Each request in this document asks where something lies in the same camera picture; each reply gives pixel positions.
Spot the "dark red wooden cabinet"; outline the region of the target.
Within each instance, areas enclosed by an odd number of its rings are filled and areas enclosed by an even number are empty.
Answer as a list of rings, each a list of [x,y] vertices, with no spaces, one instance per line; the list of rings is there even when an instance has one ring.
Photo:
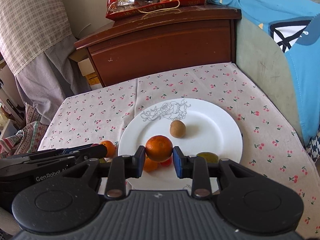
[[[181,7],[131,16],[75,42],[85,49],[102,86],[210,63],[235,62],[239,9]]]

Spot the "white plate rose drawing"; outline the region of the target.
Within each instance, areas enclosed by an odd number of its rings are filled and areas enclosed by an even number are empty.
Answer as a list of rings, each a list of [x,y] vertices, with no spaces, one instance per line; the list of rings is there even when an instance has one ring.
[[[181,139],[170,134],[174,120],[181,120],[186,126]],[[236,122],[225,110],[204,100],[172,99],[143,110],[125,128],[118,154],[134,155],[155,135],[169,138],[184,155],[211,152],[236,163],[242,158],[242,136]]]

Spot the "plaid beige cover cloth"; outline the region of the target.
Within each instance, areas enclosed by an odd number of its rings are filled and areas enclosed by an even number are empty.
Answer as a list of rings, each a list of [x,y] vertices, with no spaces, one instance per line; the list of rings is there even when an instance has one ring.
[[[13,75],[71,33],[62,0],[1,0],[1,54]]]

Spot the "orange tangerine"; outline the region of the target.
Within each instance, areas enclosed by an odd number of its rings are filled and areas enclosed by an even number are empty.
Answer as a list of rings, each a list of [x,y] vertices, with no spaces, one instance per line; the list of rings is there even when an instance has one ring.
[[[113,158],[116,153],[116,147],[114,146],[113,142],[104,140],[100,144],[106,147],[107,152],[105,154],[105,158]]]
[[[145,156],[143,171],[145,172],[153,172],[157,170],[159,167],[159,163],[151,160],[147,155]]]
[[[162,163],[172,155],[173,144],[169,138],[163,135],[151,137],[145,145],[145,152],[152,161]]]

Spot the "blue printed cloth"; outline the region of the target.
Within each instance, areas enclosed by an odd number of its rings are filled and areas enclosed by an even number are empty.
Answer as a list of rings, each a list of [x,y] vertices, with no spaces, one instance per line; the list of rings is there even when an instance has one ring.
[[[304,144],[319,132],[319,4],[311,0],[207,0],[239,9],[284,53]]]

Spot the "cardboard box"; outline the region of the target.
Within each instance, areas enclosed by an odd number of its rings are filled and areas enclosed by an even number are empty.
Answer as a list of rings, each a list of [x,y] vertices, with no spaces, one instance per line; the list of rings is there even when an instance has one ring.
[[[85,49],[75,50],[69,55],[69,59],[72,64],[79,68],[81,75],[86,79],[91,90],[102,88],[99,78],[93,68],[93,64]]]

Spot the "cherry print tablecloth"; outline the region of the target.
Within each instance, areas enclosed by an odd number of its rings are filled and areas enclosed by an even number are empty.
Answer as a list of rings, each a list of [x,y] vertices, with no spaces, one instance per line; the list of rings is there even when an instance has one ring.
[[[296,191],[304,202],[297,231],[319,237],[319,174],[295,129],[234,64],[220,63],[139,77],[67,98],[39,148],[120,141],[140,112],[165,100],[214,103],[235,120],[243,138],[242,165]]]

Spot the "striped colourful fabric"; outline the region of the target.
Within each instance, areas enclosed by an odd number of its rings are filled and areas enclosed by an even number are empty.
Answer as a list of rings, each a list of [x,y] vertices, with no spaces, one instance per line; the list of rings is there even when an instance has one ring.
[[[1,159],[13,155],[36,152],[48,126],[41,123],[42,115],[26,104],[26,126],[15,135],[1,139]]]

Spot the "brown kiwi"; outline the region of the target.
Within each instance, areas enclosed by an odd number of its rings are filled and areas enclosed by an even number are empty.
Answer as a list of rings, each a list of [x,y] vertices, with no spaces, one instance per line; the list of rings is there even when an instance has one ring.
[[[170,124],[170,134],[175,138],[182,138],[185,136],[186,126],[180,120],[174,120]]]

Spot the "red cherry tomato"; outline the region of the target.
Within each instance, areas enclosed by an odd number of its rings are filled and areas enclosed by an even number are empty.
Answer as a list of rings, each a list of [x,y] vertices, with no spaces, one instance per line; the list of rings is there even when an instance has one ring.
[[[168,166],[170,166],[171,164],[172,164],[172,157],[170,157],[170,158],[167,159],[166,161],[160,163],[160,165],[161,165],[162,167],[168,167]]]

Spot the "green plum fruit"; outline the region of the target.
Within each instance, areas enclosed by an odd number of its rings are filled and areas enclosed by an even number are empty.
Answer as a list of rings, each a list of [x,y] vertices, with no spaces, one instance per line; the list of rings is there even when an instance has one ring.
[[[207,163],[215,164],[219,162],[219,156],[212,152],[200,152],[197,156],[204,158]]]

